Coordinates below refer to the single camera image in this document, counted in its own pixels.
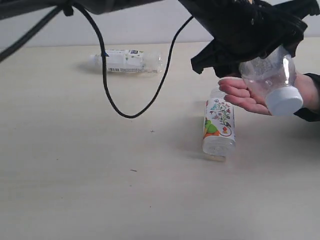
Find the person's open bare hand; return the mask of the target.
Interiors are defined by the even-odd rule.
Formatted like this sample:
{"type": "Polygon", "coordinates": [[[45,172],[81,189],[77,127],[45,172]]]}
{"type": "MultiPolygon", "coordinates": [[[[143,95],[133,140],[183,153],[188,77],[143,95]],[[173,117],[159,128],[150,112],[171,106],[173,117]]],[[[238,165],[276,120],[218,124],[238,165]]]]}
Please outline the person's open bare hand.
{"type": "Polygon", "coordinates": [[[254,94],[238,77],[223,77],[218,81],[219,89],[225,93],[224,99],[250,113],[270,116],[264,98],[254,94]]]}

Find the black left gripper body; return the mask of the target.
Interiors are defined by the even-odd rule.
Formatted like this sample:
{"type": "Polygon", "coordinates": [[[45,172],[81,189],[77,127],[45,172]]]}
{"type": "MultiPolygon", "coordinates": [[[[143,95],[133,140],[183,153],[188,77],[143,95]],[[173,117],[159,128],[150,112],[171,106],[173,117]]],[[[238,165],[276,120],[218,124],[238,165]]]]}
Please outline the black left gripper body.
{"type": "Polygon", "coordinates": [[[318,16],[316,0],[182,0],[215,40],[249,40],[251,54],[268,54],[293,38],[304,38],[307,16],[318,16]]]}

